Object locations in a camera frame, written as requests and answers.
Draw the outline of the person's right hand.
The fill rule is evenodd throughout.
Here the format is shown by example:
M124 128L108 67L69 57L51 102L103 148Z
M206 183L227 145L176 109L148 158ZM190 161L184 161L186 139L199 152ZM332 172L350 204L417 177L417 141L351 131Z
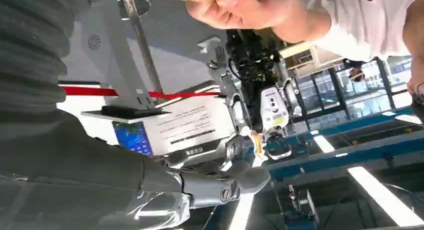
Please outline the person's right hand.
M407 84L408 92L415 104L424 104L424 77L412 76Z

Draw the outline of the person's left hand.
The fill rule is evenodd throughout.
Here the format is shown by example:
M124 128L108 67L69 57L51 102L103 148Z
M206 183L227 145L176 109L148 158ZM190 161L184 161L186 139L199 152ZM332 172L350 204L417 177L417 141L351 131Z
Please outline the person's left hand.
M194 19L215 29L264 29L278 26L306 10L301 0L212 0L186 2Z

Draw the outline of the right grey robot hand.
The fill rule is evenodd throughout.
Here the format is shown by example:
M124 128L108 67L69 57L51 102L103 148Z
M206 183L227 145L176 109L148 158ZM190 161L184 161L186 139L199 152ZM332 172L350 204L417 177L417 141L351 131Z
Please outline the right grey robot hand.
M222 178L170 169L88 136L61 110L0 114L1 229L171 228L269 179L244 162Z

